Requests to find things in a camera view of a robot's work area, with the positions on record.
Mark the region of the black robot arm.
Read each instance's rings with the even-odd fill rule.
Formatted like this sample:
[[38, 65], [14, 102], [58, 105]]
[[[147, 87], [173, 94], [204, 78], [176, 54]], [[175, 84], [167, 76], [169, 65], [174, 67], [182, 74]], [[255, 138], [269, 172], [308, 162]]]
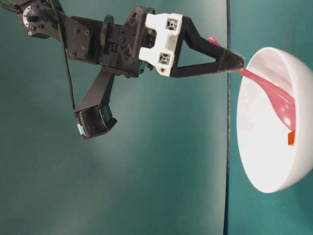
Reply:
[[101, 65], [104, 71], [138, 77], [145, 68], [171, 77], [239, 70], [242, 56], [198, 33], [189, 17], [156, 14], [135, 6], [125, 23], [67, 16], [57, 0], [10, 0], [1, 7], [19, 16], [30, 37], [55, 38], [69, 59]]

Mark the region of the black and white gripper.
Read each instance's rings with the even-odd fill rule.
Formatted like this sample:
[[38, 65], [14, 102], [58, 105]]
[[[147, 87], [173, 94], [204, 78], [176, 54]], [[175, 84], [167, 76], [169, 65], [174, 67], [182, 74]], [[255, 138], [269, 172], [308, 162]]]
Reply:
[[[182, 26], [188, 47], [215, 62], [173, 66]], [[102, 24], [99, 64], [102, 71], [116, 75], [138, 77], [148, 64], [160, 75], [181, 78], [236, 71], [244, 62], [242, 56], [203, 38], [191, 18], [181, 14], [155, 14], [152, 8], [135, 6], [123, 25], [110, 15]]]

